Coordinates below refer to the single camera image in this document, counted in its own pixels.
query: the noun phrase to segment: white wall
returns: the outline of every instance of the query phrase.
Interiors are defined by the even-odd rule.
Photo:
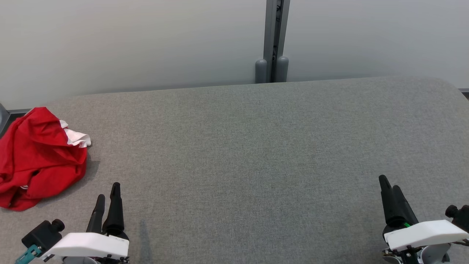
[[[0,103],[254,83],[265,0],[0,2]]]
[[[291,0],[288,81],[439,77],[469,88],[468,0]]]

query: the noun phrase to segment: teal connector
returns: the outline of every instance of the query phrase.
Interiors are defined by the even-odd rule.
[[[32,245],[21,257],[16,259],[15,264],[28,264],[36,256],[39,256],[41,252],[42,251],[36,245]]]

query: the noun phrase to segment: red cloth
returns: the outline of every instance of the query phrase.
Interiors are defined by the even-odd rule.
[[[0,139],[0,207],[23,211],[58,195],[86,171],[86,148],[67,144],[47,108],[16,119]]]

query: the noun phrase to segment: white fabric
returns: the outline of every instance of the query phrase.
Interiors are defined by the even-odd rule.
[[[79,148],[86,148],[91,146],[91,138],[87,134],[83,134],[80,132],[75,132],[71,129],[68,129],[67,122],[60,120],[60,126],[63,128],[65,133],[67,134],[68,141],[67,144],[76,146],[78,145]]]

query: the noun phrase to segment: gray table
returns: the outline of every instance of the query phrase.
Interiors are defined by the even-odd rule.
[[[469,102],[439,79],[110,93],[47,107],[91,136],[88,171],[56,198],[0,212],[3,263],[44,219],[83,232],[115,181],[134,264],[382,263],[382,173],[420,221],[469,203]],[[469,249],[450,257],[465,263]]]

